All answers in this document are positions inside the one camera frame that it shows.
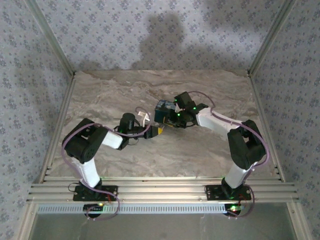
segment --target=perforated metal strip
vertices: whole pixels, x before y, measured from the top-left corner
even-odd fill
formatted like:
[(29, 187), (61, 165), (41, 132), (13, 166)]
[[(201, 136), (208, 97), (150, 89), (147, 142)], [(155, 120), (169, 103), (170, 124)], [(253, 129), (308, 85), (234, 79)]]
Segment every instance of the perforated metal strip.
[[(82, 214), (83, 204), (41, 204), (38, 214)], [(91, 213), (112, 214), (117, 205), (105, 205), (103, 211)], [(119, 214), (220, 214), (225, 213), (225, 205), (219, 203), (206, 204), (122, 204)]]

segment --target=glass panel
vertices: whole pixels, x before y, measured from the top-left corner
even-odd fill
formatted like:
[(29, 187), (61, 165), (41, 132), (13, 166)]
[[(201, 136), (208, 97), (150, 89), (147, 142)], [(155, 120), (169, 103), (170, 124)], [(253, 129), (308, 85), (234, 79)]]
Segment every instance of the glass panel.
[(29, 240), (295, 240), (286, 204), (257, 204), (245, 218), (223, 214), (119, 214), (88, 221), (83, 214), (38, 214)]

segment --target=cable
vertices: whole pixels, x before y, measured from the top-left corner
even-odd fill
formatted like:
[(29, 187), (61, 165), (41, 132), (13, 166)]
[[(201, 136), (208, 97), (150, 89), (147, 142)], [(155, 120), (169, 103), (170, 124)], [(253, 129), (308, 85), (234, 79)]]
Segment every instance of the cable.
[(247, 206), (247, 199), (245, 198), (245, 196), (243, 196), (242, 194), (239, 194), (239, 197), (242, 197), (244, 199), (244, 201), (245, 201), (244, 207), (246, 207)]
[[(137, 109), (142, 109), (143, 111), (145, 111), (145, 113), (148, 115), (149, 119), (151, 119), (150, 114), (149, 114), (144, 108), (142, 108), (142, 107), (136, 107), (136, 108), (135, 108), (135, 111), (137, 111)], [(115, 216), (118, 214), (118, 212), (119, 212), (119, 210), (120, 210), (120, 199), (119, 199), (115, 194), (113, 194), (112, 192), (95, 189), (95, 188), (89, 186), (88, 183), (87, 183), (84, 179), (82, 179), (82, 176), (81, 176), (81, 174), (79, 173), (78, 169), (77, 169), (74, 165), (72, 165), (72, 164), (67, 160), (66, 154), (65, 154), (65, 148), (66, 148), (66, 145), (68, 144), (68, 142), (69, 142), (75, 135), (77, 135), (78, 133), (80, 133), (82, 130), (84, 130), (84, 129), (88, 128), (88, 127), (94, 126), (94, 125), (101, 125), (101, 124), (89, 123), (89, 124), (86, 124), (86, 125), (80, 127), (80, 128), (77, 129), (76, 131), (74, 131), (74, 132), (64, 141), (64, 143), (62, 144), (61, 156), (62, 156), (63, 161), (64, 161), (70, 168), (72, 168), (72, 169), (76, 172), (76, 174), (77, 174), (77, 175), (79, 176), (79, 178), (80, 178), (81, 183), (82, 183), (84, 186), (86, 186), (88, 189), (90, 189), (90, 190), (92, 190), (92, 191), (94, 191), (94, 192), (111, 195), (111, 196), (114, 197), (114, 198), (116, 199), (116, 201), (118, 202), (118, 206), (117, 206), (117, 208), (116, 208), (116, 211), (115, 211), (111, 216), (107, 216), (107, 217), (103, 217), (103, 218), (91, 218), (93, 221), (103, 221), (103, 220), (112, 219), (113, 217), (115, 217)], [(151, 121), (150, 121), (149, 124), (147, 125), (146, 129), (145, 129), (144, 131), (140, 132), (140, 133), (132, 134), (132, 135), (127, 135), (127, 134), (123, 134), (123, 133), (120, 133), (120, 132), (116, 132), (116, 134), (121, 135), (121, 136), (124, 136), (124, 137), (134, 138), (134, 137), (138, 137), (138, 136), (143, 135), (146, 131), (149, 130), (150, 126), (151, 126)], [(106, 128), (106, 129), (108, 129), (109, 131), (115, 132), (114, 129), (111, 129), (111, 128), (107, 127), (107, 126), (103, 126), (103, 127)]]
[(233, 218), (244, 218), (244, 217), (248, 216), (248, 215), (253, 211), (253, 209), (255, 208), (256, 199), (255, 199), (255, 193), (254, 193), (254, 191), (252, 190), (252, 188), (251, 188), (249, 185), (243, 185), (243, 186), (248, 187), (248, 188), (250, 189), (250, 192), (251, 192), (251, 194), (252, 194), (252, 204), (251, 204), (249, 210), (248, 210), (245, 214), (243, 214), (243, 215), (241, 215), (241, 216), (238, 216), (238, 215), (235, 214), (234, 212), (227, 210), (226, 212), (229, 213), (229, 214), (231, 214), (231, 215), (233, 215), (233, 216), (234, 216)]
[(269, 147), (268, 147), (268, 144), (266, 143), (266, 141), (256, 132), (254, 131), (253, 129), (251, 129), (250, 127), (246, 126), (246, 125), (243, 125), (242, 123), (238, 123), (238, 122), (234, 122), (234, 121), (231, 121), (231, 120), (228, 120), (228, 119), (225, 119), (224, 117), (221, 117), (221, 116), (218, 116), (216, 115), (214, 112), (213, 112), (213, 109), (216, 107), (215, 105), (215, 102), (212, 100), (211, 97), (209, 97), (207, 94), (201, 92), (201, 91), (189, 91), (188, 92), (189, 94), (190, 93), (197, 93), (197, 94), (201, 94), (201, 95), (204, 95), (205, 97), (207, 97), (210, 102), (212, 103), (212, 107), (210, 108), (210, 112), (212, 114), (212, 116), (214, 116), (215, 118), (221, 120), (221, 121), (224, 121), (225, 123), (228, 123), (228, 124), (234, 124), (234, 125), (237, 125), (239, 127), (242, 127), (246, 130), (248, 130), (249, 132), (251, 132), (252, 134), (254, 134), (262, 143), (264, 149), (265, 149), (265, 153), (266, 153), (266, 158), (263, 162), (261, 163), (257, 163), (255, 165), (255, 167), (259, 167), (259, 166), (263, 166), (265, 165), (269, 159), (270, 159), (270, 150), (269, 150)]
[(76, 185), (80, 185), (80, 184), (79, 184), (78, 182), (72, 182), (72, 183), (70, 183), (70, 184), (68, 185), (68, 190), (69, 190), (69, 192), (74, 193), (75, 191), (71, 191), (71, 190), (70, 190), (70, 186), (71, 186), (72, 184), (76, 184)]
[(193, 127), (195, 124), (191, 124), (189, 126), (185, 126), (185, 128), (190, 128), (190, 127)]
[(216, 107), (216, 104), (215, 104), (215, 102), (212, 100), (212, 98), (209, 97), (207, 94), (201, 92), (201, 91), (188, 91), (188, 94), (201, 94), (201, 95), (205, 96), (207, 99), (210, 100), (210, 102), (212, 103), (212, 107), (213, 107), (213, 108)]
[[(141, 106), (137, 106), (137, 107), (135, 108), (135, 112), (137, 112), (138, 109), (143, 110), (143, 111), (148, 115), (149, 119), (151, 119), (150, 114), (147, 112), (147, 110), (145, 110), (145, 109), (144, 109), (143, 107), (141, 107)], [(92, 123), (92, 125), (102, 126), (102, 124), (100, 124), (100, 123)], [(143, 130), (143, 131), (140, 132), (140, 133), (136, 133), (136, 134), (125, 134), (125, 133), (118, 132), (118, 131), (116, 131), (115, 129), (112, 129), (112, 128), (108, 127), (108, 126), (103, 126), (103, 127), (106, 128), (106, 129), (108, 129), (108, 130), (111, 131), (111, 132), (114, 132), (114, 133), (120, 135), (120, 136), (128, 137), (128, 138), (135, 138), (135, 137), (144, 135), (145, 132), (147, 132), (147, 131), (149, 130), (150, 126), (151, 126), (151, 121), (149, 121), (149, 124), (146, 126), (145, 130)]]
[(137, 119), (134, 119), (134, 122), (140, 127), (140, 122)]

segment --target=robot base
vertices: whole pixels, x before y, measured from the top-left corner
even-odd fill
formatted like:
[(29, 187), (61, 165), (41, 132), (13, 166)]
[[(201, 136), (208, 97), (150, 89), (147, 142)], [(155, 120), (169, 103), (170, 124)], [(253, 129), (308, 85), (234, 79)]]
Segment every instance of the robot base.
[[(101, 181), (98, 183), (95, 189), (110, 192), (116, 196), (118, 195), (118, 186), (102, 185)], [(92, 191), (91, 189), (88, 189), (86, 186), (80, 183), (80, 185), (76, 186), (74, 189), (73, 201), (75, 202), (95, 202), (95, 201), (115, 202), (116, 199), (111, 195)]]
[(248, 186), (241, 185), (231, 195), (227, 195), (222, 185), (206, 185), (204, 187), (208, 201), (248, 201), (251, 200), (251, 192)]

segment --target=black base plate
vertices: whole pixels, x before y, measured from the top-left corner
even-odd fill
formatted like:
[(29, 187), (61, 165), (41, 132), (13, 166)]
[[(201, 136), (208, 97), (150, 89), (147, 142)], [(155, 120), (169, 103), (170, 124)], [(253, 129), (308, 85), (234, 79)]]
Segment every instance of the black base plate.
[[(102, 191), (107, 191), (113, 193), (114, 195), (118, 195), (118, 186), (101, 186)], [(109, 195), (111, 202), (115, 202), (116, 199)], [(88, 189), (83, 185), (76, 186), (73, 194), (73, 201), (75, 202), (92, 202), (92, 201), (109, 201), (107, 194), (104, 193), (96, 193), (92, 190)]]
[(219, 201), (219, 200), (251, 200), (250, 188), (247, 186), (242, 186), (236, 190), (231, 197), (224, 194), (222, 190), (222, 185), (206, 185), (204, 187), (206, 199), (208, 201)]

